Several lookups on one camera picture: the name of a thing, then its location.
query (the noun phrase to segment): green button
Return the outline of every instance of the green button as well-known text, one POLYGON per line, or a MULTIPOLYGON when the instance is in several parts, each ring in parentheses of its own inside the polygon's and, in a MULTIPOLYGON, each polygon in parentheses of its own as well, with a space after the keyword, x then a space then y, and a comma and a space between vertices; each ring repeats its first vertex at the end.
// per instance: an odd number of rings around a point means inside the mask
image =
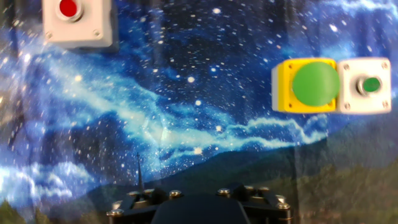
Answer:
POLYGON ((325 62, 304 65, 294 77, 293 92, 307 106, 323 106, 330 103, 340 90, 337 71, 325 62))
POLYGON ((380 81, 377 78, 367 78, 363 82, 363 89, 368 93, 378 91, 380 86, 381 86, 380 81))

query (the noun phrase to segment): starry sky backdrop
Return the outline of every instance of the starry sky backdrop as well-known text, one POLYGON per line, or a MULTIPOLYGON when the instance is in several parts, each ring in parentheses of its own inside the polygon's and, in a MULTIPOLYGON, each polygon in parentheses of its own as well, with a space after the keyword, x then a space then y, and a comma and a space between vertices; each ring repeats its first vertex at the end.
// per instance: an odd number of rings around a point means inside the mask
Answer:
POLYGON ((389 57, 396 2, 117 1, 121 50, 44 42, 41 3, 0 29, 0 200, 59 203, 175 174, 226 151, 310 144, 362 116, 271 110, 271 69, 297 57, 389 57))

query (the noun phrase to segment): screw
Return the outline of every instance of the screw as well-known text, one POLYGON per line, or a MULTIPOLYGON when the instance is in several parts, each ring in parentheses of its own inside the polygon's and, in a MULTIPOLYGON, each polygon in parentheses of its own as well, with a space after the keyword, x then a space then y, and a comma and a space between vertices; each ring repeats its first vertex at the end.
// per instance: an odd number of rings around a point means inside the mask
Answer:
POLYGON ((381 67, 382 67, 383 69, 387 69, 387 68, 388 68, 387 62, 383 62, 383 63, 381 64, 381 67))
POLYGON ((179 191, 179 190, 172 190, 172 191, 170 191, 170 193, 169 193, 169 196, 171 197, 171 198, 176 198, 176 197, 179 197, 179 196, 181 196, 181 191, 179 191))
POLYGON ((123 201, 117 201, 112 204, 112 209, 118 209, 123 201))
POLYGON ((387 108, 388 107, 388 102, 387 101, 383 101, 383 107, 387 108))
POLYGON ((268 188, 268 187, 260 187, 259 190, 260 190, 260 191, 269 191, 269 188, 268 188))
POLYGON ((244 186, 244 188, 246 188, 246 190, 254 190, 253 186, 244 186))
POLYGON ((123 210, 121 209, 114 209, 110 212, 107 212, 106 215, 110 216, 110 217, 117 217, 117 216, 121 216, 123 214, 123 210))
POLYGON ((144 194, 151 194, 155 189, 147 189, 144 191, 144 194))
POLYGON ((279 208, 279 209, 289 209, 290 208, 290 205, 288 204, 288 203, 278 203, 277 204, 277 207, 279 208))
POLYGON ((135 197, 135 196, 139 195, 139 192, 137 192, 137 191, 130 192, 130 193, 128 193, 128 195, 131 196, 131 197, 135 197))
POLYGON ((218 194, 220 195, 228 195, 229 194, 229 189, 219 189, 217 191, 218 194))
POLYGON ((51 39, 52 33, 51 33, 51 32, 47 32, 47 33, 45 34, 45 36, 46 36, 46 38, 51 39))
POLYGON ((96 37, 99 36, 99 35, 101 34, 98 30, 94 30, 93 33, 94 33, 94 35, 95 35, 96 37))
POLYGON ((285 203, 286 198, 285 198, 284 196, 282 196, 282 195, 276 195, 276 197, 278 198, 278 201, 279 201, 280 203, 285 203))

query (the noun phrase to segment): galaxy print backdrop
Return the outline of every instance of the galaxy print backdrop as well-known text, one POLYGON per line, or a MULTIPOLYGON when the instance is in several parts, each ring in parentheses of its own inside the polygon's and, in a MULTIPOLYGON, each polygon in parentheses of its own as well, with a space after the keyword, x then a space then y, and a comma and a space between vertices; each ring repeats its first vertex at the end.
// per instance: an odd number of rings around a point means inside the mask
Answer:
POLYGON ((106 223, 137 154, 146 188, 241 181, 301 223, 398 223, 397 110, 271 110, 297 57, 388 57, 395 98, 397 3, 118 0, 121 50, 74 54, 44 42, 40 1, 0 2, 1 223, 106 223))

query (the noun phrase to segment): large green mushroom button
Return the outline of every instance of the large green mushroom button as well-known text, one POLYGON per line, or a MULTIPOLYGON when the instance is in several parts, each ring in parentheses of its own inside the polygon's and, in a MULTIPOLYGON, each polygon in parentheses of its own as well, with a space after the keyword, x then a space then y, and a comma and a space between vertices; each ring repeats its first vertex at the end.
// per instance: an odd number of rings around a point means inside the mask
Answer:
POLYGON ((293 92, 307 106, 323 106, 330 103, 340 90, 337 71, 325 62, 304 65, 293 80, 293 92))

